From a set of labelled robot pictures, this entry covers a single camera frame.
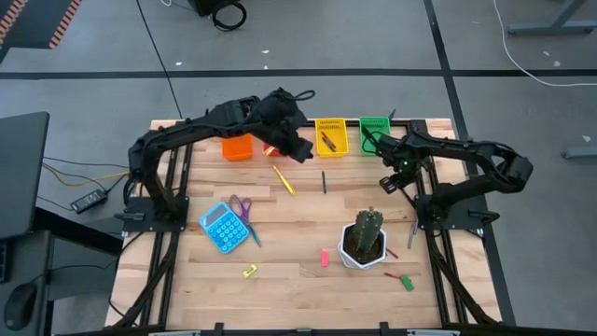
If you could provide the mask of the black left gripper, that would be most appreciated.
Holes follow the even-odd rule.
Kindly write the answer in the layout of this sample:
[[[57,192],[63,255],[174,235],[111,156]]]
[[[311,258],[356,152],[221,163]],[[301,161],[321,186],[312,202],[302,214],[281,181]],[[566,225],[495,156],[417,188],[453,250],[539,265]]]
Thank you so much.
[[[299,163],[313,158],[313,143],[298,135],[297,128],[306,119],[290,92],[279,88],[269,93],[254,108],[254,117],[257,138],[270,145],[285,146],[285,155]]]

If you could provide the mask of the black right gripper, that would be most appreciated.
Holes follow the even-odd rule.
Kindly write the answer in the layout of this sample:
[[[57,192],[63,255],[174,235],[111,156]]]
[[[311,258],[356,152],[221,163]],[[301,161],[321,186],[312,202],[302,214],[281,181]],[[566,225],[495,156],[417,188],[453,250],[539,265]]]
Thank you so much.
[[[371,131],[362,127],[366,143],[366,154],[377,155],[386,167],[392,167],[394,173],[390,176],[394,181],[414,181],[416,179],[416,160],[407,149],[401,145],[400,139],[379,131]]]

